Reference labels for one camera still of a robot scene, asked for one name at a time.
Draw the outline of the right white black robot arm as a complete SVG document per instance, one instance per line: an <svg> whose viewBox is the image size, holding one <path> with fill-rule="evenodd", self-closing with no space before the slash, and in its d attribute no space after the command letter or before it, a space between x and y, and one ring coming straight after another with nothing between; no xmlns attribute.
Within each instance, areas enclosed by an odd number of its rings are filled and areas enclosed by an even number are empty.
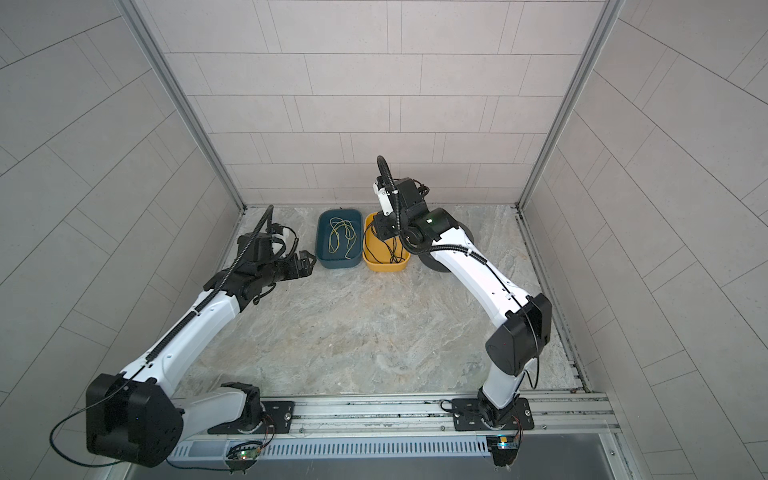
<svg viewBox="0 0 768 480"><path fill-rule="evenodd" d="M381 206L373 218L377 238L395 238L429 268L452 273L496 327L485 343L491 367L478 402L484 423L501 429L512 422L524 376L540 367L539 357L551 337L551 301L543 294L530 295L508 279L445 209L430 209L427 186L409 177L394 177L381 155L376 163L374 191Z"/></svg>

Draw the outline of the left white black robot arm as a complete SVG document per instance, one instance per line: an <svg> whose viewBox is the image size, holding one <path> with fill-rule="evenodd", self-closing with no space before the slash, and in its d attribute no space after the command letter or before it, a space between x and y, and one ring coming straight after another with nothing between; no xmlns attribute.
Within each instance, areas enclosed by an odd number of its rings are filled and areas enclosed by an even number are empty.
<svg viewBox="0 0 768 480"><path fill-rule="evenodd" d="M105 467L155 467L180 441L219 426L275 432L255 385L229 382L187 400L173 398L189 367L225 326L278 283L312 274L316 257L286 243L291 229L274 222L273 212L268 206L252 232L239 237L231 266L205 283L156 343L119 373L101 374L88 386L79 411L86 421L85 447L103 457Z"/></svg>

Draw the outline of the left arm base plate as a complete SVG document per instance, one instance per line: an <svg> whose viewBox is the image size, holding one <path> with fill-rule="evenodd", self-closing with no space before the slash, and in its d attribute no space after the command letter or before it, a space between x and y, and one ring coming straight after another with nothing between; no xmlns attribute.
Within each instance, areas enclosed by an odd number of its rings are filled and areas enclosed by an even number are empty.
<svg viewBox="0 0 768 480"><path fill-rule="evenodd" d="M247 405L234 421L207 430L209 435L272 435L290 431L295 409L293 401L261 401L259 406Z"/></svg>

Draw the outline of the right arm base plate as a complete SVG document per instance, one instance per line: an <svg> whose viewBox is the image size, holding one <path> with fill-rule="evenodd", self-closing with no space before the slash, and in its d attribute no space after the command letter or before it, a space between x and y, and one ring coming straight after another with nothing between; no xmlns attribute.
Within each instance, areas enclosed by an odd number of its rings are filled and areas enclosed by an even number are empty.
<svg viewBox="0 0 768 480"><path fill-rule="evenodd" d="M517 397L503 409L477 398L455 398L440 402L440 408L451 415L456 431L528 431L535 428L526 398Z"/></svg>

